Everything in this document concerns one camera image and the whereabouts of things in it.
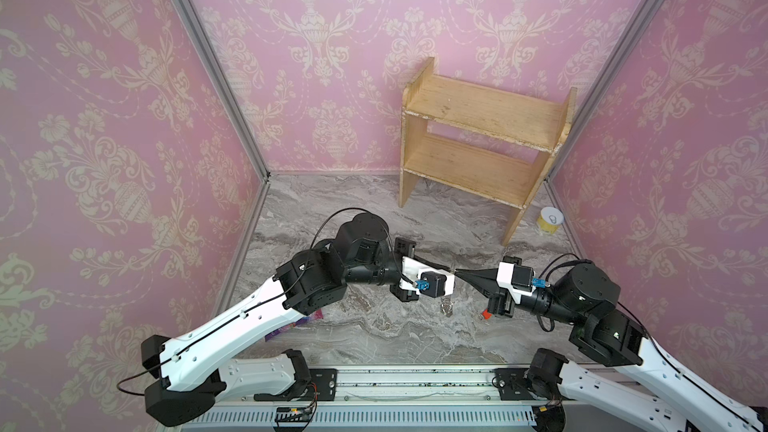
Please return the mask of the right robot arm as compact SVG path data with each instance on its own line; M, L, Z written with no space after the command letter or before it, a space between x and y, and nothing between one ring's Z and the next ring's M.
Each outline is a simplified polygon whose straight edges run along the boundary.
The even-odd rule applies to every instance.
M569 341L595 362L633 377L699 429L767 429L767 410L737 403L665 352L650 332L619 303L620 286L589 260L567 261L556 282L536 276L518 260L493 272L458 269L456 276L489 298L488 311L512 316L517 307L539 318L572 326Z

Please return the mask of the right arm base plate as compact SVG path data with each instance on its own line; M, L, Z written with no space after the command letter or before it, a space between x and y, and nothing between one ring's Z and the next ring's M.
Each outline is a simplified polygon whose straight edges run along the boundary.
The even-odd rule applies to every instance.
M527 378L527 372L528 370L523 367L503 367L493 370L492 385L502 402L538 399Z

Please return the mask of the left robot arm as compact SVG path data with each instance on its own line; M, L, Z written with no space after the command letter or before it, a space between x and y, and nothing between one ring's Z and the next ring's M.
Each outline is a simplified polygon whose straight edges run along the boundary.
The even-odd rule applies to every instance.
M145 339L142 366L153 378L139 394L146 413L165 427L176 427L227 400L290 401L302 396L312 375L300 351L289 349L253 362L239 362L237 355L342 300L351 284L387 285L402 302L452 294L454 275L417 259L413 249L408 241L392 239L381 217L357 209L335 237L314 240L245 299L204 325L175 338Z

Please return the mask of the pink snack packet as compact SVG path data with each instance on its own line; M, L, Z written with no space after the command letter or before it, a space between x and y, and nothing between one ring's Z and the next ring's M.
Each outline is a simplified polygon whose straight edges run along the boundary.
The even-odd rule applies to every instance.
M319 309L313 312L312 314L297 320L296 322L290 323L288 325L284 325L272 332L269 332L268 334L265 335L264 340L268 342L270 340L275 339L278 335L286 333L294 328L305 326L310 322L321 320L323 318L324 318L323 311Z

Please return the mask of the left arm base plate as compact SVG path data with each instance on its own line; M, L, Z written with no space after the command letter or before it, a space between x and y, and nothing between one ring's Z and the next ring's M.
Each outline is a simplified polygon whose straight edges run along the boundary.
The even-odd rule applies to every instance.
M335 368L310 368L295 375L294 384L277 394L255 394L255 402L314 400L333 401L336 395L338 370Z

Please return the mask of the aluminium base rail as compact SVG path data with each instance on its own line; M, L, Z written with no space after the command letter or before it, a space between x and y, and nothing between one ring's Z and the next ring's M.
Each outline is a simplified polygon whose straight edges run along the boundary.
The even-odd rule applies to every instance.
M217 403L183 431L689 431L671 406L600 366L556 399L504 401L493 370L512 365L341 366L333 401Z

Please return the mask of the metal key ring plate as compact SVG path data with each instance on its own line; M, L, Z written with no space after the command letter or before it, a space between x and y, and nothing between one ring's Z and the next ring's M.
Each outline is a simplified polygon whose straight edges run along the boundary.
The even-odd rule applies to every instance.
M441 282L437 291L440 298L440 309L446 317L453 315L452 294L454 292L454 282L452 277L446 278Z

